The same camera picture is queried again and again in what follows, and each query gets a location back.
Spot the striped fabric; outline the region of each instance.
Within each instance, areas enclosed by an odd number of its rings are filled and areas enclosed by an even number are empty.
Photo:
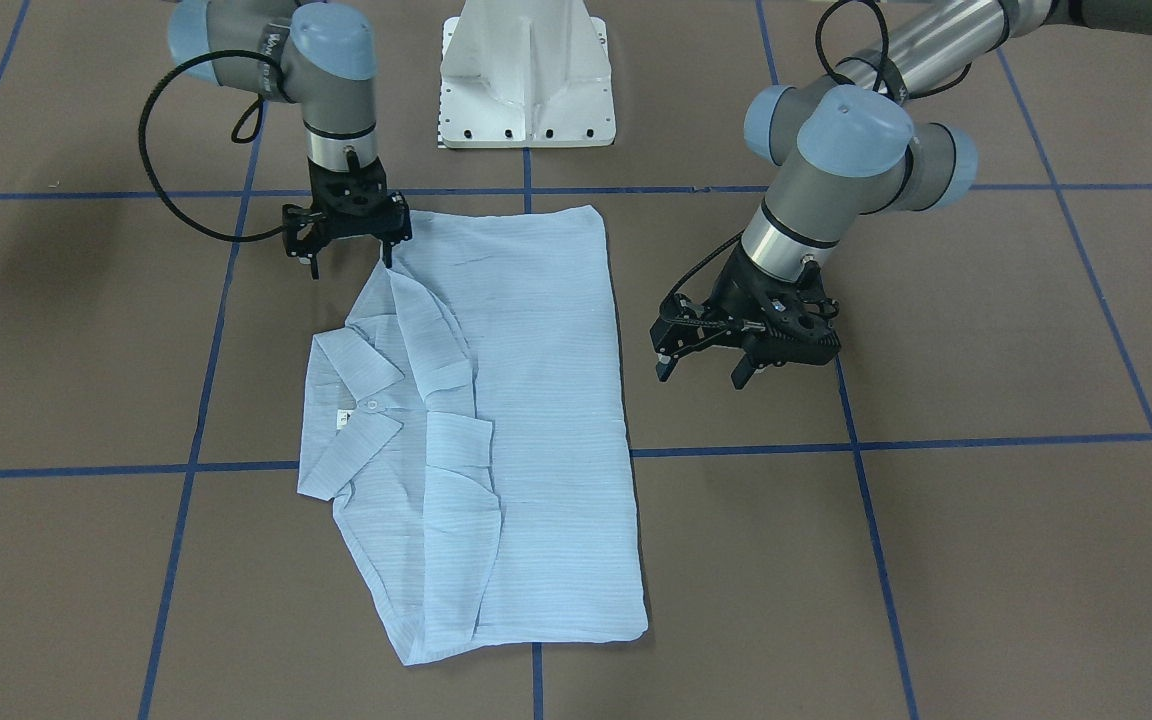
[[[332,500],[399,660],[646,629],[602,219],[412,213],[314,338],[302,495]]]

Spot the white mounting base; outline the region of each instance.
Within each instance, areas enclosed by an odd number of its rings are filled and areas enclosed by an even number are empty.
[[[607,23],[582,0],[467,0],[444,23],[442,147],[616,139]]]

